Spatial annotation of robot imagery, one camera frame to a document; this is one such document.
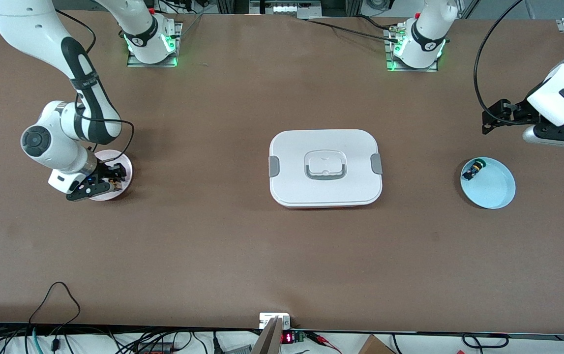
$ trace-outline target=light blue plate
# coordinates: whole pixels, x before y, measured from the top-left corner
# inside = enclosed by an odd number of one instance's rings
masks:
[[[466,197],[477,206],[487,209],[506,207],[516,195],[516,181],[509,168],[490,157],[477,157],[485,161],[473,179],[464,179],[463,174],[472,167],[475,159],[471,159],[461,170],[461,189]]]

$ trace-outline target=round joint cap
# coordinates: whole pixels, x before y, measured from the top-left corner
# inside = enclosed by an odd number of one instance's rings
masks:
[[[22,148],[32,157],[40,157],[50,147],[50,132],[44,127],[35,125],[24,131]]]

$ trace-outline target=brown table surface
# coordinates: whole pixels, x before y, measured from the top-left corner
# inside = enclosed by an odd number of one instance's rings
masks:
[[[472,68],[490,22],[457,21],[441,71],[405,73],[386,70],[378,40],[286,16],[205,15],[177,68],[130,69],[108,13],[73,15],[95,30],[91,60],[136,125],[134,181],[115,202],[71,203],[48,186],[19,137],[73,90],[0,38],[0,321],[26,321],[63,280],[77,323],[255,327],[259,312],[285,311],[304,328],[564,333],[564,148],[524,143],[523,127],[480,134]],[[554,22],[503,22],[480,62],[486,103],[522,100],[563,58]],[[313,128],[374,135],[385,170],[374,204],[273,201],[271,139]],[[123,148],[124,129],[110,148]],[[459,189],[462,164],[480,155],[516,178],[506,208],[477,208]],[[74,312],[59,288],[36,321]]]

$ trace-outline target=green led light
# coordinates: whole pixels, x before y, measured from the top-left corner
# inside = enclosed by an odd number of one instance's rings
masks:
[[[175,49],[175,40],[165,36],[164,34],[162,34],[162,41],[164,42],[164,46],[166,47],[166,50],[168,50],[169,52],[172,52]]]

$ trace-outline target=red digital display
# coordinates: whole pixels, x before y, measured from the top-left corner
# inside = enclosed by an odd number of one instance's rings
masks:
[[[282,344],[295,343],[295,335],[293,334],[293,331],[284,331],[284,333],[282,333],[282,338],[280,338],[280,343]]]

